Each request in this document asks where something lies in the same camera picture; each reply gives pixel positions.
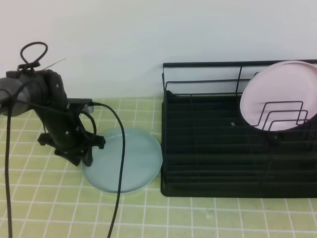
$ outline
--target pink plate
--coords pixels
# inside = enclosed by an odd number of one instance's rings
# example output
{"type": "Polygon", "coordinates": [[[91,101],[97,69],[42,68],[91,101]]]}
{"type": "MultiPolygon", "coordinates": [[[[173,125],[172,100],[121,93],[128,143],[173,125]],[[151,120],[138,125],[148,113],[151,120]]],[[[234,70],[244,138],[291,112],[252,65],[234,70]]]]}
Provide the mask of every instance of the pink plate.
{"type": "Polygon", "coordinates": [[[247,85],[240,102],[241,114],[248,124],[270,131],[287,130],[303,124],[306,112],[299,112],[301,106],[302,110],[308,111],[307,119],[317,113],[317,68],[302,61],[276,63],[258,73],[247,85]],[[267,104],[260,120],[266,102],[279,103],[267,104]],[[269,113],[284,110],[297,111],[269,113]],[[295,120],[298,117],[302,121],[298,121],[297,125],[295,120]]]}

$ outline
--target black wire dish rack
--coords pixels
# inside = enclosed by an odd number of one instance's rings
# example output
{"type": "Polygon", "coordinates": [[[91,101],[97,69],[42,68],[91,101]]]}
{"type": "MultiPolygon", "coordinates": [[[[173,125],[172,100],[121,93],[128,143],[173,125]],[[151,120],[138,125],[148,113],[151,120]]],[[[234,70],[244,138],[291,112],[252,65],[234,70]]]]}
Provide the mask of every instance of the black wire dish rack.
{"type": "MultiPolygon", "coordinates": [[[[317,60],[303,60],[317,64],[317,60]]],[[[243,68],[280,61],[164,63],[162,104],[161,192],[190,197],[317,197],[317,117],[298,101],[266,102],[257,125],[241,116],[243,68]],[[166,81],[166,70],[176,68],[238,68],[235,79],[166,81]],[[173,93],[170,85],[230,83],[235,91],[173,93]],[[293,104],[289,110],[268,111],[270,104],[293,104]],[[295,113],[268,122],[272,113],[295,113]],[[264,121],[262,130],[255,128],[264,121]],[[298,126],[271,131],[275,123],[298,126]]]]}

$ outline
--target tile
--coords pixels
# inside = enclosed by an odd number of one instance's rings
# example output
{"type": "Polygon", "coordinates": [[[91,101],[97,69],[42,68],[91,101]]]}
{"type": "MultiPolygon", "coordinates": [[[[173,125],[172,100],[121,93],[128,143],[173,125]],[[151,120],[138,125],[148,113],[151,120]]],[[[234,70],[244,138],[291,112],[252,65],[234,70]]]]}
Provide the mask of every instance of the tile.
{"type": "Polygon", "coordinates": [[[156,140],[158,140],[159,143],[162,143],[162,135],[161,134],[153,134],[156,140]]]}
{"type": "Polygon", "coordinates": [[[28,214],[31,203],[29,202],[11,202],[12,218],[25,219],[28,214]]]}
{"type": "Polygon", "coordinates": [[[296,231],[317,231],[313,214],[291,213],[291,220],[296,231]]]}
{"type": "Polygon", "coordinates": [[[161,111],[155,111],[154,112],[154,117],[153,117],[154,121],[162,121],[162,112],[161,111]]]}
{"type": "Polygon", "coordinates": [[[40,130],[43,124],[39,119],[27,120],[24,129],[25,130],[40,130]]]}
{"type": "Polygon", "coordinates": [[[190,207],[190,197],[170,197],[170,207],[190,207]]]}
{"type": "Polygon", "coordinates": [[[168,198],[161,194],[159,190],[148,190],[147,205],[167,206],[168,198]]]}
{"type": "Polygon", "coordinates": [[[193,207],[214,207],[214,201],[212,197],[193,197],[193,207]]]}
{"type": "Polygon", "coordinates": [[[67,238],[69,227],[69,223],[50,222],[45,238],[67,238]]]}
{"type": "Polygon", "coordinates": [[[34,201],[36,202],[54,202],[57,193],[57,187],[38,187],[34,201]]]}
{"type": "Polygon", "coordinates": [[[28,159],[28,163],[25,167],[26,170],[43,170],[48,158],[47,157],[32,157],[28,159]]]}
{"type": "Polygon", "coordinates": [[[11,130],[22,130],[24,127],[24,124],[25,124],[25,120],[11,119],[11,130]]]}
{"type": "Polygon", "coordinates": [[[166,227],[144,227],[143,238],[166,238],[166,227]]]}
{"type": "Polygon", "coordinates": [[[114,114],[110,111],[110,110],[102,110],[101,115],[100,115],[100,119],[102,120],[113,120],[115,121],[116,118],[114,116],[114,114]]]}
{"type": "MultiPolygon", "coordinates": [[[[12,221],[13,237],[19,237],[24,221],[12,221]]],[[[7,222],[3,222],[0,227],[0,237],[8,237],[8,225],[7,222]]]]}
{"type": "MultiPolygon", "coordinates": [[[[111,222],[114,212],[114,205],[101,205],[99,207],[99,213],[98,213],[98,222],[111,222]]],[[[115,220],[118,221],[119,216],[117,215],[115,217],[115,220]]]]}
{"type": "Polygon", "coordinates": [[[219,230],[219,238],[242,238],[241,231],[219,230]]]}
{"type": "Polygon", "coordinates": [[[53,204],[33,203],[28,219],[32,220],[48,220],[53,204]]]}
{"type": "Polygon", "coordinates": [[[153,112],[137,111],[135,121],[151,121],[153,120],[153,112]]]}
{"type": "Polygon", "coordinates": [[[266,229],[263,212],[241,212],[243,228],[266,229]]]}
{"type": "Polygon", "coordinates": [[[168,229],[168,237],[170,237],[170,238],[192,238],[192,229],[191,228],[170,227],[168,229]]]}
{"type": "Polygon", "coordinates": [[[150,182],[148,188],[160,188],[160,173],[150,182]]]}
{"type": "Polygon", "coordinates": [[[16,188],[13,200],[16,201],[32,201],[36,187],[18,186],[16,188]]]}
{"type": "Polygon", "coordinates": [[[79,186],[81,180],[83,179],[83,174],[81,171],[78,172],[65,172],[61,185],[65,186],[79,186]]]}
{"type": "Polygon", "coordinates": [[[270,238],[294,238],[292,232],[269,232],[270,238]]]}
{"type": "Polygon", "coordinates": [[[233,211],[217,211],[218,227],[241,228],[240,214],[233,211]]]}
{"type": "Polygon", "coordinates": [[[145,204],[145,190],[141,189],[139,191],[125,195],[123,204],[144,205],[145,204]]]}
{"type": "Polygon", "coordinates": [[[124,206],[122,209],[121,223],[143,223],[144,207],[128,207],[124,206]]]}
{"type": "Polygon", "coordinates": [[[191,226],[192,214],[190,209],[170,208],[168,211],[168,224],[175,226],[191,226]]]}
{"type": "Polygon", "coordinates": [[[18,183],[21,174],[22,174],[22,171],[9,171],[10,184],[18,183]]]}
{"type": "Polygon", "coordinates": [[[121,99],[119,109],[120,110],[136,110],[137,100],[121,99]]]}
{"type": "Polygon", "coordinates": [[[239,198],[241,210],[262,210],[260,198],[239,198]]]}
{"type": "Polygon", "coordinates": [[[146,207],[145,224],[148,225],[166,225],[167,208],[146,207]]]}
{"type": "Polygon", "coordinates": [[[161,133],[162,131],[162,124],[161,122],[153,122],[153,133],[161,133]]]}
{"type": "Polygon", "coordinates": [[[296,233],[296,238],[316,238],[316,233],[296,233]]]}
{"type": "Polygon", "coordinates": [[[36,143],[33,151],[32,151],[32,155],[43,155],[43,156],[48,156],[51,151],[52,151],[52,147],[48,146],[48,145],[40,145],[39,143],[36,143]]]}
{"type": "Polygon", "coordinates": [[[46,227],[46,222],[27,221],[25,223],[24,229],[22,231],[21,238],[40,238],[40,237],[43,237],[45,227],[46,227]]]}
{"type": "Polygon", "coordinates": [[[12,151],[12,155],[29,155],[32,151],[34,143],[16,143],[12,151]]]}
{"type": "Polygon", "coordinates": [[[124,128],[133,127],[134,122],[133,122],[133,121],[126,121],[126,120],[124,120],[124,121],[122,121],[122,125],[123,125],[124,128]]]}
{"type": "Polygon", "coordinates": [[[139,100],[137,110],[141,111],[153,111],[154,110],[154,100],[139,100]]]}
{"type": "Polygon", "coordinates": [[[120,226],[118,238],[140,238],[142,237],[142,227],[140,226],[120,226]]]}
{"type": "Polygon", "coordinates": [[[59,185],[63,172],[44,171],[40,185],[59,185]]]}
{"type": "Polygon", "coordinates": [[[272,211],[286,211],[286,203],[284,198],[264,198],[264,209],[272,211]]]}
{"type": "Polygon", "coordinates": [[[244,231],[244,238],[268,238],[267,232],[244,231]]]}
{"type": "Polygon", "coordinates": [[[270,230],[291,230],[287,213],[266,212],[267,226],[270,230]]]}
{"type": "Polygon", "coordinates": [[[0,202],[0,217],[1,218],[3,217],[5,212],[6,212],[6,202],[0,202]]]}
{"type": "Polygon", "coordinates": [[[237,198],[215,198],[216,208],[239,209],[237,198]]]}
{"type": "Polygon", "coordinates": [[[20,184],[37,185],[40,182],[42,171],[24,171],[20,184]]]}
{"type": "Polygon", "coordinates": [[[77,205],[74,221],[91,222],[96,220],[98,205],[77,205]]]}
{"type": "Polygon", "coordinates": [[[50,157],[46,166],[47,170],[64,170],[67,160],[62,157],[50,157]]]}
{"type": "Polygon", "coordinates": [[[124,120],[134,121],[135,111],[119,111],[118,116],[121,121],[124,121],[124,120]]]}
{"type": "Polygon", "coordinates": [[[317,212],[317,198],[310,198],[314,212],[317,212]]]}
{"type": "MultiPolygon", "coordinates": [[[[10,132],[10,142],[16,142],[19,138],[21,131],[14,131],[10,132]]],[[[0,142],[6,142],[6,132],[3,132],[0,138],[0,142]]]]}
{"type": "Polygon", "coordinates": [[[162,111],[162,102],[161,101],[155,101],[154,110],[155,111],[162,111]]]}
{"type": "Polygon", "coordinates": [[[289,211],[311,212],[308,198],[288,198],[287,205],[289,211]]]}
{"type": "Polygon", "coordinates": [[[104,132],[105,130],[115,128],[115,121],[113,120],[100,120],[97,126],[97,132],[104,132]]]}
{"type": "Polygon", "coordinates": [[[107,99],[106,98],[103,103],[108,105],[112,109],[116,110],[116,109],[119,109],[120,99],[107,99]]]}
{"type": "Polygon", "coordinates": [[[194,228],[194,238],[217,238],[217,231],[194,228]]]}
{"type": "Polygon", "coordinates": [[[94,224],[74,223],[71,226],[69,238],[88,238],[92,237],[94,224]]]}
{"type": "Polygon", "coordinates": [[[32,142],[37,141],[39,137],[38,131],[22,131],[18,142],[32,142]]]}
{"type": "MultiPolygon", "coordinates": [[[[101,203],[115,204],[117,200],[116,194],[102,193],[101,203]]],[[[120,196],[119,204],[122,203],[122,196],[120,196]]]]}
{"type": "Polygon", "coordinates": [[[75,204],[55,204],[51,216],[52,221],[71,221],[75,204]]]}
{"type": "Polygon", "coordinates": [[[147,122],[147,121],[143,121],[143,122],[136,121],[135,124],[134,124],[134,127],[143,129],[144,131],[146,131],[148,133],[152,132],[152,122],[151,121],[149,121],[149,122],[147,122]]]}
{"type": "Polygon", "coordinates": [[[10,156],[9,169],[24,169],[27,159],[26,156],[10,156]]]}
{"type": "Polygon", "coordinates": [[[193,224],[196,227],[216,227],[216,217],[214,210],[194,209],[193,224]]]}
{"type": "MultiPolygon", "coordinates": [[[[94,238],[105,238],[109,232],[109,227],[110,227],[110,225],[108,225],[108,224],[97,224],[96,229],[95,229],[94,238]]],[[[117,237],[117,230],[118,230],[118,226],[114,225],[112,232],[111,232],[112,238],[117,237]]]]}
{"type": "Polygon", "coordinates": [[[80,190],[80,203],[99,203],[101,191],[94,187],[82,187],[80,190]]]}
{"type": "Polygon", "coordinates": [[[78,193],[78,187],[61,187],[56,202],[76,202],[78,193]]]}

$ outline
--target black cable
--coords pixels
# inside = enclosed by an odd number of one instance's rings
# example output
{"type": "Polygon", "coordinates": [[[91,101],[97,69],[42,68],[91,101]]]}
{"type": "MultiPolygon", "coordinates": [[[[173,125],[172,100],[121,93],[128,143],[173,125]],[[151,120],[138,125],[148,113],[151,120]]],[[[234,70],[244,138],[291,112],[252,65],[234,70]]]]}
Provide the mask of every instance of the black cable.
{"type": "Polygon", "coordinates": [[[10,130],[11,130],[11,116],[14,102],[10,104],[7,115],[6,123],[6,143],[5,143],[5,159],[4,159],[4,180],[5,180],[5,193],[6,193],[6,206],[8,216],[8,233],[9,238],[13,237],[12,234],[12,213],[11,213],[11,198],[10,198],[10,182],[9,182],[9,153],[10,153],[10,130]]]}
{"type": "Polygon", "coordinates": [[[82,131],[82,133],[84,134],[84,136],[87,138],[87,139],[89,139],[89,140],[93,140],[93,139],[95,139],[95,137],[96,137],[96,135],[97,135],[97,126],[96,126],[96,123],[95,123],[95,120],[94,120],[94,118],[88,113],[88,112],[86,112],[86,111],[81,111],[80,113],[82,113],[82,114],[84,114],[86,117],[88,117],[89,118],[89,120],[91,121],[91,123],[92,123],[92,125],[93,125],[93,130],[94,130],[94,134],[93,134],[93,136],[92,137],[90,137],[90,136],[88,136],[87,134],[86,134],[86,130],[85,130],[85,127],[83,126],[83,124],[81,123],[81,121],[80,121],[80,130],[82,131]]]}
{"type": "Polygon", "coordinates": [[[120,118],[118,117],[117,113],[115,113],[115,111],[111,107],[109,107],[106,104],[95,103],[95,102],[92,102],[92,105],[94,105],[94,106],[102,106],[102,107],[108,108],[114,114],[115,118],[118,120],[118,123],[120,124],[120,127],[121,127],[121,132],[122,132],[122,157],[121,157],[121,165],[120,165],[120,173],[119,173],[119,184],[118,184],[117,200],[115,202],[113,217],[112,217],[112,221],[111,221],[109,232],[108,232],[108,236],[107,236],[107,238],[110,238],[111,237],[111,233],[112,233],[112,229],[113,229],[113,225],[114,225],[114,221],[115,221],[115,217],[116,217],[117,211],[118,211],[119,200],[120,200],[121,183],[122,183],[122,172],[123,172],[123,163],[124,163],[124,153],[125,153],[125,133],[124,133],[124,128],[123,128],[122,122],[120,121],[120,118]]]}

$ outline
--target plate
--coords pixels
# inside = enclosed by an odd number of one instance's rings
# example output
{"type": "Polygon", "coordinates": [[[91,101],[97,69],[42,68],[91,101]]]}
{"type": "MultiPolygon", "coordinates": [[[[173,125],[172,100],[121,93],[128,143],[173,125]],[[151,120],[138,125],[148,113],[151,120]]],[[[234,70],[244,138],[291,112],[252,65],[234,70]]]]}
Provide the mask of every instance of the plate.
{"type": "MultiPolygon", "coordinates": [[[[159,173],[162,166],[162,152],[158,141],[137,128],[125,128],[125,156],[123,164],[121,193],[129,193],[145,187],[159,173]]],[[[82,171],[94,187],[117,193],[122,155],[122,133],[120,128],[104,132],[104,149],[93,147],[93,163],[82,171]]]]}
{"type": "Polygon", "coordinates": [[[310,119],[317,114],[316,92],[317,68],[314,65],[294,60],[276,63],[249,82],[241,97],[241,114],[248,124],[258,129],[294,128],[303,124],[306,116],[310,119]],[[272,112],[289,110],[293,112],[272,112]]]}

